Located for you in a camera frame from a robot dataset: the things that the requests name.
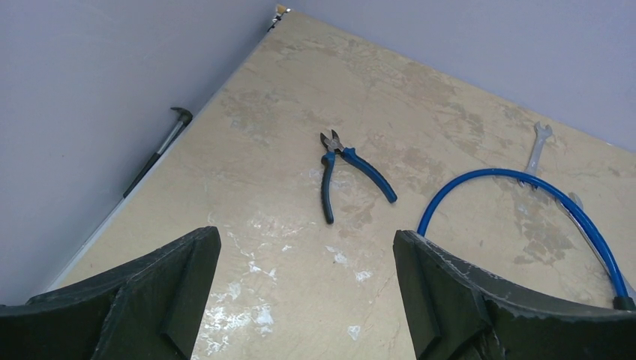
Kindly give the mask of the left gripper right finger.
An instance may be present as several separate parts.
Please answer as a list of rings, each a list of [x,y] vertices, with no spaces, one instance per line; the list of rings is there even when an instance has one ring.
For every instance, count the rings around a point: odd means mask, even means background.
[[[635,312],[536,292],[411,230],[393,243],[417,359],[633,359]]]

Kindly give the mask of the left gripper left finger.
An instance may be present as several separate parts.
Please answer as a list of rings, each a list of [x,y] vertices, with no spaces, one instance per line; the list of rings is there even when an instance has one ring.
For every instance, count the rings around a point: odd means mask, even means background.
[[[3,359],[189,359],[218,257],[214,226],[1,307]]]

